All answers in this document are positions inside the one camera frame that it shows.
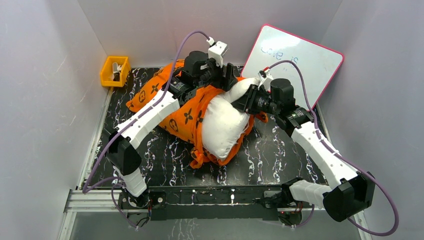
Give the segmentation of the white pillow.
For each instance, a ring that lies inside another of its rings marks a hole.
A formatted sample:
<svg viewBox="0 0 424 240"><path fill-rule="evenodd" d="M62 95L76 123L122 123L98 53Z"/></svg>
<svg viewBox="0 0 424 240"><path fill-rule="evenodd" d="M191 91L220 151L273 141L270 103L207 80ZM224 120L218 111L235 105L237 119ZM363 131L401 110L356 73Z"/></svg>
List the white pillow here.
<svg viewBox="0 0 424 240"><path fill-rule="evenodd" d="M229 91L219 93L207 104L201 136L202 146L220 161L230 157L242 133L247 130L250 115L236 109L232 103L241 98L250 85L259 85L260 79L243 78Z"/></svg>

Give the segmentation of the orange patterned pillowcase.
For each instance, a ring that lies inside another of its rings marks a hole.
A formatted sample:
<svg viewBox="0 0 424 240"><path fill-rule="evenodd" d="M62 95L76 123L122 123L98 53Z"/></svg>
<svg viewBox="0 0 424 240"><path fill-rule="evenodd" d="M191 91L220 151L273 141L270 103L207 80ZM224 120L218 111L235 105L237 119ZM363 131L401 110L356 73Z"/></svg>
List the orange patterned pillowcase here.
<svg viewBox="0 0 424 240"><path fill-rule="evenodd" d="M250 117L247 124L247 130L241 134L235 149L230 151L230 157L226 160L218 160L203 147L202 123L208 103L213 97L224 92L225 91L214 87L199 88L194 98L190 99L180 109L167 116L159 124L162 129L166 130L171 135L187 143L193 144L193 148L190 152L192 157L190 166L193 169L198 169L207 162L212 162L218 166L227 165L240 150L243 140L251 132L255 120L258 119L263 123L269 121L268 115L264 112L249 114Z"/></svg>

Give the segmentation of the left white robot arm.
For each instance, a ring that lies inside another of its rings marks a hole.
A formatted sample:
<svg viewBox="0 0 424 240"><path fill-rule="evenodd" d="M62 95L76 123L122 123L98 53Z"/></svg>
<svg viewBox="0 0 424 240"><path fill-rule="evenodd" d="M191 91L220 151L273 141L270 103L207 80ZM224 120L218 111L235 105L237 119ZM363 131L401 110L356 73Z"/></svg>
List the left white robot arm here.
<svg viewBox="0 0 424 240"><path fill-rule="evenodd" d="M104 155L117 171L132 206L144 208L150 202L138 153L144 138L157 126L173 134L181 134L184 126L199 130L206 100L237 83L234 68L232 63L223 63L221 53L192 51L158 70L129 103L136 112L110 134Z"/></svg>

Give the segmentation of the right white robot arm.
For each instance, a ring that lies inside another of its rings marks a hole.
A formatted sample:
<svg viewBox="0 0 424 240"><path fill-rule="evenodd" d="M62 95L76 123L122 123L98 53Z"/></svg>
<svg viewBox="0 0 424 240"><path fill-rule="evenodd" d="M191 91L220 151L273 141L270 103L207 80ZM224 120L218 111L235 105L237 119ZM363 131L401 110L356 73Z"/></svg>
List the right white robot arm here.
<svg viewBox="0 0 424 240"><path fill-rule="evenodd" d="M282 184L281 192L266 196L288 207L308 202L324 208L337 222L342 222L372 205L375 183L368 172L340 160L336 150L328 150L329 141L316 128L310 112L296 105L294 87L288 79L270 82L270 90L251 84L232 106L248 114L272 114L276 124L312 158L327 179L327 184L308 182L300 177Z"/></svg>

